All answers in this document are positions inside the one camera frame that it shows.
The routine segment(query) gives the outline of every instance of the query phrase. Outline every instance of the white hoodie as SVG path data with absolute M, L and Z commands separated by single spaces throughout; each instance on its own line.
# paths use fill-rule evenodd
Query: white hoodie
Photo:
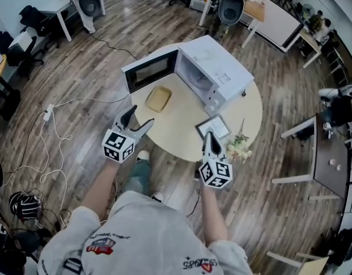
M 208 248 L 176 210 L 134 191 L 114 204 L 106 224 L 86 207 L 45 246 L 38 274 L 252 275 L 244 250 L 230 241 Z

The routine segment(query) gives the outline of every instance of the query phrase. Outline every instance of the shoe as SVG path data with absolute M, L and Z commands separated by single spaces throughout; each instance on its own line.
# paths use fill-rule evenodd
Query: shoe
M 152 199 L 163 203 L 163 194 L 160 191 L 156 191 L 154 194 L 152 194 Z
M 149 161 L 149 152 L 147 151 L 140 151 L 139 154 L 137 154 L 137 157 L 136 157 L 136 160 L 139 161 L 139 160 L 146 160 L 146 161 Z

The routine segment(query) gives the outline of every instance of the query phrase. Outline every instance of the microwave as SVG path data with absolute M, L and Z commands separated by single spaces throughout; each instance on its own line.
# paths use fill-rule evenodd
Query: microwave
M 130 93 L 176 73 L 215 116 L 254 80 L 252 74 L 210 36 L 163 47 L 122 69 Z

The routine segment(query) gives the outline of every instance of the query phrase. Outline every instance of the microwave window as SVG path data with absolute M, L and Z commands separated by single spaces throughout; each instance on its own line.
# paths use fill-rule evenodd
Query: microwave window
M 135 83 L 145 80 L 148 77 L 157 74 L 158 72 L 164 71 L 168 68 L 168 58 L 154 62 L 147 67 L 144 67 L 136 71 Z

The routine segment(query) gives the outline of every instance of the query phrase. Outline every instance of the picture frame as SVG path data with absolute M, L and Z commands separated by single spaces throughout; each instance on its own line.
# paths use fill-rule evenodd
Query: picture frame
M 205 138 L 206 131 L 208 128 L 213 130 L 213 133 L 219 138 L 224 139 L 226 136 L 231 134 L 231 130 L 222 118 L 220 114 L 217 114 L 209 119 L 201 122 L 200 124 L 195 126 L 197 132 L 201 136 L 202 139 Z

